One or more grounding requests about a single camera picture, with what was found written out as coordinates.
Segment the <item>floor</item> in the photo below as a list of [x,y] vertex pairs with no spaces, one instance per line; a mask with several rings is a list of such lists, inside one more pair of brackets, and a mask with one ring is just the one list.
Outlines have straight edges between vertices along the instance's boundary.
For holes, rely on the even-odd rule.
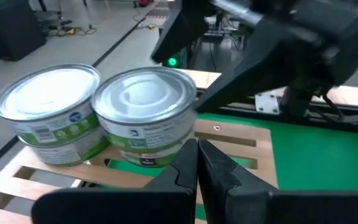
[[[58,0],[45,0],[50,10],[58,9]],[[80,0],[62,0],[62,11],[65,19],[71,19],[75,25],[87,27],[90,23],[98,27],[93,35],[74,36],[74,37],[53,37],[44,46],[37,49],[27,57],[18,62],[5,62],[0,60],[0,91],[14,80],[40,68],[49,67],[61,63],[86,63],[93,64],[108,48],[114,45],[127,31],[136,25],[132,17],[140,19],[151,7],[139,9],[133,8],[130,1],[109,2],[111,13],[103,1],[88,0],[88,9],[82,5]],[[40,9],[36,0],[31,0],[30,5],[33,9]],[[147,19],[143,24],[162,24],[163,19]],[[120,44],[111,54],[109,54],[98,66],[97,69],[105,80],[119,72],[153,65],[149,59],[150,53],[157,42],[158,30],[139,29],[135,30],[125,41]],[[225,43],[225,48],[232,49],[231,42]],[[220,51],[217,47],[211,46],[213,52]],[[203,45],[198,64],[200,70],[213,71],[211,59],[208,57],[209,45]],[[222,52],[222,58],[214,58],[217,71],[223,69],[223,58],[227,57]],[[358,86],[358,72],[352,77],[348,85]],[[0,148],[14,137],[14,132],[8,124],[0,118]],[[0,160],[0,170],[3,166],[17,154],[23,144],[17,143]],[[34,175],[35,179],[51,185],[67,187],[71,185],[72,179],[57,177],[52,174],[38,172]],[[31,202],[15,198],[7,207],[7,210],[28,215]]]

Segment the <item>green light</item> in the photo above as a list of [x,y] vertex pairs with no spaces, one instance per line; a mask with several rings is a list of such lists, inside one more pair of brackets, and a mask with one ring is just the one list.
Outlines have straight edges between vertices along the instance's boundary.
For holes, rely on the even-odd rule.
[[168,60],[168,64],[169,64],[169,66],[176,66],[177,64],[178,64],[178,60],[176,60],[175,58],[170,58],[169,60]]

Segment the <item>metal bracket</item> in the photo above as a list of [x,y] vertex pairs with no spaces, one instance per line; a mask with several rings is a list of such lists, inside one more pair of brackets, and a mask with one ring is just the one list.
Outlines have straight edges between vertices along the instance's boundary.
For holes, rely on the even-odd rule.
[[258,113],[280,114],[277,91],[272,90],[255,95],[255,107]]

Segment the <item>can lid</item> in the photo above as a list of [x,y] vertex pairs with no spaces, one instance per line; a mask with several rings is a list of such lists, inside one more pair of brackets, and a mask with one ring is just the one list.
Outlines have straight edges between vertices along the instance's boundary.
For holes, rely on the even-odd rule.
[[104,82],[92,105],[100,116],[118,123],[151,123],[187,109],[196,85],[185,73],[165,67],[145,67],[120,73]]
[[97,89],[100,76],[89,65],[68,64],[31,73],[0,94],[0,116],[27,121],[69,110]]

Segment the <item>can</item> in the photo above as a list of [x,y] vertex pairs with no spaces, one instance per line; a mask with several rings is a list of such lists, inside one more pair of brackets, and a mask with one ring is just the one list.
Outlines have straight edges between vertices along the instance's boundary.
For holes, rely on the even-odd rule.
[[110,142],[104,137],[104,129],[99,127],[84,136],[57,147],[32,146],[27,144],[46,164],[72,166],[98,155]]
[[99,72],[89,65],[45,68],[1,92],[0,116],[27,144],[61,146],[99,127],[90,104],[99,84]]
[[178,144],[159,152],[155,153],[134,153],[119,150],[121,156],[127,161],[144,167],[165,167],[169,165],[171,160],[175,157],[176,153],[186,143],[189,138],[194,137],[194,132],[190,132],[189,135]]
[[192,131],[196,85],[187,74],[166,67],[122,72],[100,85],[93,109],[110,142],[124,152],[169,149]]

